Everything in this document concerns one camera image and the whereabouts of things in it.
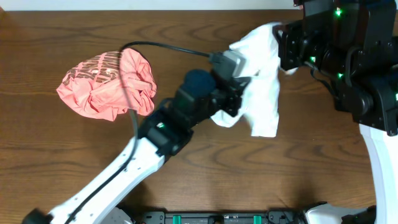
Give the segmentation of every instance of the pink t-shirt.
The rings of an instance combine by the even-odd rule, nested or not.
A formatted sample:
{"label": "pink t-shirt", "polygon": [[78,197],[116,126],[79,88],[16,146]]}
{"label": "pink t-shirt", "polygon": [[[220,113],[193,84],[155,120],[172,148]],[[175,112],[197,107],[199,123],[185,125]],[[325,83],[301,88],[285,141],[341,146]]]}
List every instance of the pink t-shirt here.
{"label": "pink t-shirt", "polygon": [[133,49],[124,50],[121,76],[122,81],[119,79],[118,52],[106,52],[69,70],[57,92],[78,114],[114,121],[118,114],[129,109],[123,92],[123,88],[127,88],[130,109],[144,116],[151,114],[156,84],[148,61]]}

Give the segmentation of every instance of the wooden table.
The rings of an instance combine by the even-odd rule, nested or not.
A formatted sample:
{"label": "wooden table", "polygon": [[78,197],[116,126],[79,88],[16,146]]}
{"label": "wooden table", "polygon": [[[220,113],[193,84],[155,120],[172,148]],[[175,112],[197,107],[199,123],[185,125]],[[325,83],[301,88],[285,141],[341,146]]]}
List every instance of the wooden table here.
{"label": "wooden table", "polygon": [[[225,50],[270,21],[298,11],[9,12],[0,21],[0,223],[20,223],[35,207],[49,211],[82,189],[132,136],[126,114],[115,122],[84,118],[55,89],[65,73],[133,40],[212,52]],[[174,95],[185,73],[205,59],[151,46],[159,86],[155,103]],[[252,138],[242,120],[194,128],[180,154],[127,197],[135,209],[266,210],[326,200],[374,205],[368,153],[351,116],[302,68],[280,75],[276,138]]]}

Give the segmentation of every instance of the wire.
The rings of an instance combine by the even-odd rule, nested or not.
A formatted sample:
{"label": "wire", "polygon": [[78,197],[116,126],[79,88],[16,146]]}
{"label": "wire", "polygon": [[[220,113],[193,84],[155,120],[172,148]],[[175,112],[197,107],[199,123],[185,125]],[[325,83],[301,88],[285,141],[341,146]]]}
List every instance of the wire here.
{"label": "wire", "polygon": [[347,58],[346,58],[346,72],[344,74],[345,76],[345,82],[348,86],[353,86],[351,82],[351,57],[353,56],[354,52],[357,50],[360,50],[361,48],[358,46],[352,46],[350,49],[348,49],[347,52]]}
{"label": "wire", "polygon": [[[161,44],[161,43],[157,43],[157,42],[149,42],[149,41],[134,41],[134,42],[130,42],[128,44],[123,45],[118,53],[118,60],[119,60],[119,80],[123,89],[123,93],[124,96],[127,99],[127,105],[129,108],[132,108],[132,104],[131,104],[131,98],[129,96],[129,93],[127,92],[127,88],[125,88],[124,82],[122,80],[122,76],[121,76],[121,57],[122,57],[122,52],[123,50],[133,46],[133,45],[152,45],[152,46],[158,46],[158,47],[164,47],[167,49],[172,49],[172,50],[178,50],[181,52],[185,52],[185,53],[190,53],[190,54],[194,54],[194,55],[199,55],[199,56],[204,56],[204,57],[209,57],[210,54],[207,53],[203,53],[203,52],[197,52],[195,50],[189,50],[189,49],[183,49],[181,47],[176,47],[176,46],[172,46],[172,45],[168,45],[168,44]],[[136,111],[134,110],[129,110],[129,114],[130,114],[130,118],[132,121],[132,127],[134,130],[134,144],[132,147],[132,151],[129,155],[129,157],[127,158],[127,160],[123,163],[123,165],[111,176],[109,177],[105,182],[103,182],[95,191],[93,191],[86,199],[84,199],[84,201],[82,201],[81,204],[79,204],[79,206],[77,206],[77,208],[69,215],[68,219],[66,220],[65,224],[69,224],[70,222],[72,222],[77,213],[80,212],[80,210],[99,192],[101,191],[108,183],[110,183],[116,176],[118,176],[126,167],[127,165],[130,163],[131,159],[133,158],[134,154],[136,153],[137,150],[137,146],[138,146],[138,122],[137,122],[137,114]]]}
{"label": "wire", "polygon": [[329,85],[329,83],[326,80],[322,80],[319,79],[317,77],[315,77],[314,75],[314,69],[311,69],[310,71],[312,78],[314,78],[316,81],[322,83],[323,86],[326,87],[326,89],[328,89],[329,93],[336,99],[338,99],[338,95],[336,94],[336,92],[334,91],[334,89]]}
{"label": "wire", "polygon": [[196,50],[189,50],[189,49],[183,49],[181,47],[176,47],[173,45],[169,45],[169,44],[161,44],[161,43],[157,43],[157,42],[150,42],[150,41],[134,41],[128,44],[125,44],[121,50],[124,50],[126,48],[129,48],[133,45],[152,45],[152,46],[158,46],[158,47],[164,47],[167,49],[172,49],[172,50],[178,50],[181,52],[185,52],[185,53],[190,53],[190,54],[194,54],[194,55],[199,55],[199,56],[204,56],[204,57],[210,57],[210,54],[208,53],[203,53],[203,52],[198,52]]}

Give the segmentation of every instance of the black cable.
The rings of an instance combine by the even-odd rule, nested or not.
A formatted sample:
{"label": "black cable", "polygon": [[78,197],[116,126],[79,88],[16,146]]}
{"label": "black cable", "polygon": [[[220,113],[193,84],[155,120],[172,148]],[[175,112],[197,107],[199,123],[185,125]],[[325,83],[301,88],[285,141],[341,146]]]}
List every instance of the black cable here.
{"label": "black cable", "polygon": [[354,52],[361,49],[358,46],[352,46],[348,52],[347,52],[347,58],[346,58],[346,72],[344,74],[345,76],[345,83],[348,86],[353,86],[351,82],[351,57],[353,56]]}
{"label": "black cable", "polygon": [[334,91],[334,89],[330,86],[330,84],[326,81],[326,80],[322,80],[319,79],[317,77],[315,77],[314,75],[314,69],[311,69],[311,76],[312,78],[314,78],[316,81],[322,83],[323,86],[326,87],[326,89],[328,89],[329,93],[334,97],[334,98],[338,98],[338,95],[336,94],[336,92]]}
{"label": "black cable", "polygon": [[210,57],[210,54],[208,54],[208,53],[197,52],[196,50],[183,49],[181,47],[176,47],[176,46],[169,45],[169,44],[161,44],[161,43],[151,42],[151,41],[134,41],[134,42],[125,44],[121,48],[121,50],[129,48],[130,46],[133,46],[133,45],[152,45],[152,46],[158,46],[158,47],[165,47],[167,49],[178,50],[178,51],[181,51],[181,52],[190,53],[190,54],[199,55],[199,56],[204,56],[204,57]]}
{"label": "black cable", "polygon": [[[157,43],[157,42],[149,42],[149,41],[135,41],[135,42],[131,42],[128,44],[123,45],[118,53],[118,60],[119,60],[119,80],[120,83],[122,85],[122,87],[124,86],[124,82],[122,80],[122,76],[121,76],[121,56],[122,56],[122,52],[124,49],[127,49],[133,45],[152,45],[152,46],[158,46],[158,47],[165,47],[168,49],[172,49],[172,50],[178,50],[181,52],[185,52],[185,53],[190,53],[190,54],[194,54],[194,55],[199,55],[199,56],[204,56],[204,57],[209,57],[209,54],[203,53],[203,52],[197,52],[194,50],[189,50],[189,49],[183,49],[181,47],[176,47],[176,46],[172,46],[172,45],[168,45],[168,44],[161,44],[161,43]],[[122,88],[123,89],[123,93],[124,96],[127,99],[127,105],[129,108],[132,108],[132,104],[130,101],[130,96],[129,93],[127,92],[126,88]],[[129,155],[129,157],[127,158],[127,160],[123,163],[123,165],[111,176],[109,177],[105,182],[103,182],[95,191],[93,191],[86,199],[84,199],[84,201],[82,201],[81,204],[79,204],[79,206],[77,206],[77,208],[69,215],[68,219],[66,220],[65,224],[69,224],[70,222],[72,222],[77,213],[80,212],[80,210],[87,204],[87,202],[89,202],[99,191],[101,191],[108,183],[110,183],[117,175],[119,175],[126,167],[127,165],[130,163],[132,157],[134,156],[136,150],[137,150],[137,142],[138,142],[138,123],[137,123],[137,114],[134,110],[129,110],[129,114],[131,117],[131,121],[132,121],[132,127],[134,130],[134,137],[135,137],[135,141],[132,147],[132,151]]]}

